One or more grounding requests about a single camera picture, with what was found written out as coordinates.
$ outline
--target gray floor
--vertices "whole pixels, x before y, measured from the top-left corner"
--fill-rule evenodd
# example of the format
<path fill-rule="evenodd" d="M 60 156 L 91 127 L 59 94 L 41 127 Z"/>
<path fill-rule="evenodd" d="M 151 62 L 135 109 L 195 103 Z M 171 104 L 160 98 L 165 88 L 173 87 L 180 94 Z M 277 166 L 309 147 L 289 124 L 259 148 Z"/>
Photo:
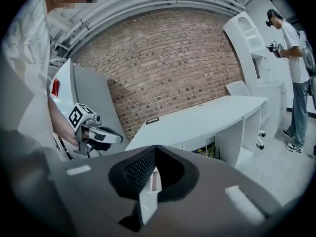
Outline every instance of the gray floor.
<path fill-rule="evenodd" d="M 281 205 L 300 196 L 315 171 L 313 155 L 316 144 L 316 119 L 309 118 L 302 154 L 285 148 L 282 130 L 288 129 L 291 113 L 287 113 L 275 138 L 263 138 L 265 148 L 257 148 L 250 162 L 237 169 L 267 189 Z"/>

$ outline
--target brick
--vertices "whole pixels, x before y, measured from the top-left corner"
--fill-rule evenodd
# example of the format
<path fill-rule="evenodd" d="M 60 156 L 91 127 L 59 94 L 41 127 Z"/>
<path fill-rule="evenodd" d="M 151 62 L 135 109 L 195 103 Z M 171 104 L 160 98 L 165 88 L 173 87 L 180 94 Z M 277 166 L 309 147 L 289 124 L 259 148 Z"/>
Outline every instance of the brick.
<path fill-rule="evenodd" d="M 146 12 L 99 33 L 72 59 L 107 76 L 131 141 L 145 120 L 224 96 L 225 85 L 242 79 L 227 20 L 188 9 Z"/>

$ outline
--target sneaker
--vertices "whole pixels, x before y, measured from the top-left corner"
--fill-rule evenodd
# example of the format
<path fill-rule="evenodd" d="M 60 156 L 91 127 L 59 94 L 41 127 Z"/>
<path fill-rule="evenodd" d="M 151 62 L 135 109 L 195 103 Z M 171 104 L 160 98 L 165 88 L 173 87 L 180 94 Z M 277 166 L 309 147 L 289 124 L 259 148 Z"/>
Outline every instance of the sneaker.
<path fill-rule="evenodd" d="M 287 143 L 285 147 L 291 152 L 301 153 L 303 151 L 303 148 L 298 148 L 293 143 Z"/>
<path fill-rule="evenodd" d="M 289 134 L 288 130 L 283 130 L 283 136 L 288 138 L 288 139 L 290 139 L 290 140 L 292 140 L 292 141 L 294 141 L 294 139 L 295 139 L 295 135 Z"/>

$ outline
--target person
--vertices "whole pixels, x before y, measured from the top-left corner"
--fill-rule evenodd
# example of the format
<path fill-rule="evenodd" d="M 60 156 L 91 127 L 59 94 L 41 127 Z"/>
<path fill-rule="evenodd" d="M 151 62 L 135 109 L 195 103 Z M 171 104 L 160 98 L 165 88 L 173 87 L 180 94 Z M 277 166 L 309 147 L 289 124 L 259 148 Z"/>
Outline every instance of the person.
<path fill-rule="evenodd" d="M 36 141 L 33 151 L 56 149 L 53 132 L 78 146 L 73 129 L 46 91 L 50 59 L 47 14 L 82 2 L 87 0 L 27 0 L 1 42 L 0 128 L 32 138 Z M 59 158 L 65 160 L 61 153 Z"/>
<path fill-rule="evenodd" d="M 267 12 L 268 20 L 276 29 L 282 30 L 288 49 L 283 49 L 281 55 L 288 58 L 291 77 L 293 81 L 293 108 L 292 121 L 288 130 L 283 130 L 283 135 L 292 140 L 285 147 L 292 152 L 301 153 L 306 136 L 308 112 L 307 96 L 310 91 L 310 75 L 302 58 L 300 37 L 295 28 L 286 22 L 275 10 Z"/>

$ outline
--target white shirt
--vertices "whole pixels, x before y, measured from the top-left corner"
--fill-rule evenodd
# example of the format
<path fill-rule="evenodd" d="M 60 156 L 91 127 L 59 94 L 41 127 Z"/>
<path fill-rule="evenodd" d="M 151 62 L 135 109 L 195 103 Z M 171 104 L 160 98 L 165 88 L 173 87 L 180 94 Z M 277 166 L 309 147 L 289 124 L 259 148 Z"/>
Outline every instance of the white shirt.
<path fill-rule="evenodd" d="M 7 95 L 0 126 L 29 138 L 32 150 L 49 147 L 58 153 L 47 104 L 49 52 L 45 0 L 27 0 L 1 43 Z"/>
<path fill-rule="evenodd" d="M 290 23 L 283 21 L 282 32 L 288 49 L 301 46 L 300 37 Z M 310 79 L 302 57 L 289 56 L 289 65 L 293 82 L 304 83 Z"/>

